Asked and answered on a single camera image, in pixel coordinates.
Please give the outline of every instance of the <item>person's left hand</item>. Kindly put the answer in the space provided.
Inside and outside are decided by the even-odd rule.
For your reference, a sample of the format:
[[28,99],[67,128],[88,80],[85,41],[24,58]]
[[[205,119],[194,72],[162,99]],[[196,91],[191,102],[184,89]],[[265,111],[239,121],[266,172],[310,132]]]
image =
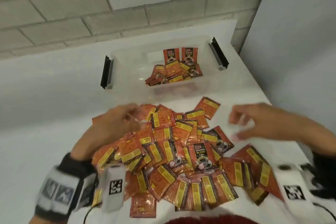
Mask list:
[[137,104],[119,105],[99,116],[83,134],[71,151],[71,157],[80,161],[92,158],[100,147],[122,138],[126,133],[141,129],[144,110]]

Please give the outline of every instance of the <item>black cable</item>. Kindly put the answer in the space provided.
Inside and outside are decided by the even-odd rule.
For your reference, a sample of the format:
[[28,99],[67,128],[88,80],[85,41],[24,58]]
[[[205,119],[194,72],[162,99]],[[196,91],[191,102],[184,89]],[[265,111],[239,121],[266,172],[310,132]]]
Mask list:
[[99,204],[97,204],[97,205],[94,205],[94,206],[92,206],[92,207],[87,211],[87,213],[86,213],[86,215],[85,215],[85,217],[84,217],[83,224],[85,224],[85,222],[86,222],[86,218],[87,218],[87,216],[89,215],[90,211],[91,211],[93,208],[100,206],[101,204],[102,204],[102,203],[99,203]]
[[323,205],[320,205],[320,204],[318,204],[318,203],[314,203],[314,202],[313,202],[313,205],[315,205],[315,206],[317,206],[317,207],[321,207],[321,208],[323,208],[324,210],[326,210],[326,211],[333,217],[334,221],[336,222],[336,217],[335,217],[335,215],[334,215],[328,208],[326,208],[326,207],[324,207]]

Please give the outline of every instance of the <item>wire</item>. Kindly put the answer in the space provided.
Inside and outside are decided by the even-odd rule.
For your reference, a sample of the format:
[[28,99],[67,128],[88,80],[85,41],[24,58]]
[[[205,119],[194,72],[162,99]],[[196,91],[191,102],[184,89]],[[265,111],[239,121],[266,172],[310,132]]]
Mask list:
[[83,224],[85,224],[85,222],[86,222],[86,218],[87,218],[87,216],[89,215],[90,211],[91,211],[93,208],[100,206],[101,204],[102,204],[102,203],[99,203],[99,204],[97,204],[97,205],[94,205],[94,206],[92,206],[92,207],[87,211],[87,213],[86,213],[86,215],[85,215],[85,217],[84,217]]
[[335,215],[334,215],[328,208],[326,208],[326,207],[324,207],[323,205],[320,205],[320,204],[318,204],[318,203],[314,203],[314,202],[313,202],[313,205],[315,205],[315,206],[317,206],[317,207],[321,207],[321,208],[323,208],[324,210],[326,210],[326,211],[333,217],[334,221],[336,222],[336,217],[335,217]]

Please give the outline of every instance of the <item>wall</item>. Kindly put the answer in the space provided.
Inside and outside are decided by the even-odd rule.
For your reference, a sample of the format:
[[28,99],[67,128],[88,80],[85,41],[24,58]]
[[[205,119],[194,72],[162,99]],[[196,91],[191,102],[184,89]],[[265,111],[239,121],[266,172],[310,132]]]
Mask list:
[[0,59],[210,20],[237,18],[245,40],[260,0],[0,0]]
[[272,104],[336,133],[336,0],[262,0],[241,58]]

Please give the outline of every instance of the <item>brick wall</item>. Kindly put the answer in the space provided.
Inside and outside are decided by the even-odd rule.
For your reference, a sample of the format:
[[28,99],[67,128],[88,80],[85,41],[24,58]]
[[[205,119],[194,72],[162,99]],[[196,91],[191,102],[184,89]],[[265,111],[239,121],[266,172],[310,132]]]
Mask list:
[[0,0],[0,59],[237,18],[239,52],[260,0]]

